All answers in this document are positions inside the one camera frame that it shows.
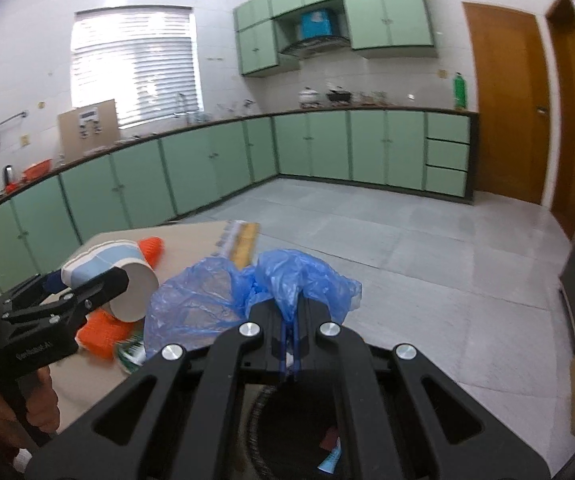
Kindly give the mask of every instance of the window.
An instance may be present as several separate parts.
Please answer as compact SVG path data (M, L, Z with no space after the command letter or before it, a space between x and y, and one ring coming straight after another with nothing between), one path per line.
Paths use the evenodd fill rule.
M80 12L72 30L72 104L116 100L118 124L203 109L196 25L187 7Z

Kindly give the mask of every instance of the blue plastic bag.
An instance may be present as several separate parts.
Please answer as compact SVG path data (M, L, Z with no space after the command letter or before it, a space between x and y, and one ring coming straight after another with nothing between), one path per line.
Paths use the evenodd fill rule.
M362 285L296 250L267 251L256 266L243 270L226 258L205 258L152 295L143 334L146 355L172 343L188 350L210 345L221 332L245 320L252 305L270 298L291 324L300 292L327 304L331 318L341 323L359 306Z

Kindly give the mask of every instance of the green bottle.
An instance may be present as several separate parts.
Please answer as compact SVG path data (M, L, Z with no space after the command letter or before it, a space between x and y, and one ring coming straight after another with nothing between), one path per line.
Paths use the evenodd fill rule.
M460 72L454 78L454 108L467 110L467 83Z

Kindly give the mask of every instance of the paper cup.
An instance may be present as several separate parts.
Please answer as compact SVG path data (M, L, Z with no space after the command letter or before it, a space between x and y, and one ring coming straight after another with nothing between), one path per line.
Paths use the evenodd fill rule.
M64 264L61 279L65 285L76 288L111 267L125 270L129 285L123 294L107 304L107 309L121 321L142 319L152 294L158 289L158 278L136 242L114 240L94 246Z

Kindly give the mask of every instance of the range hood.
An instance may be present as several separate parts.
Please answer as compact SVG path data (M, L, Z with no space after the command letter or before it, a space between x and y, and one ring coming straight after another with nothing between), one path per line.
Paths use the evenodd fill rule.
M298 37L281 51L281 54L301 59L320 52L349 46L349 38L341 36L339 19L331 9L318 9L301 15Z

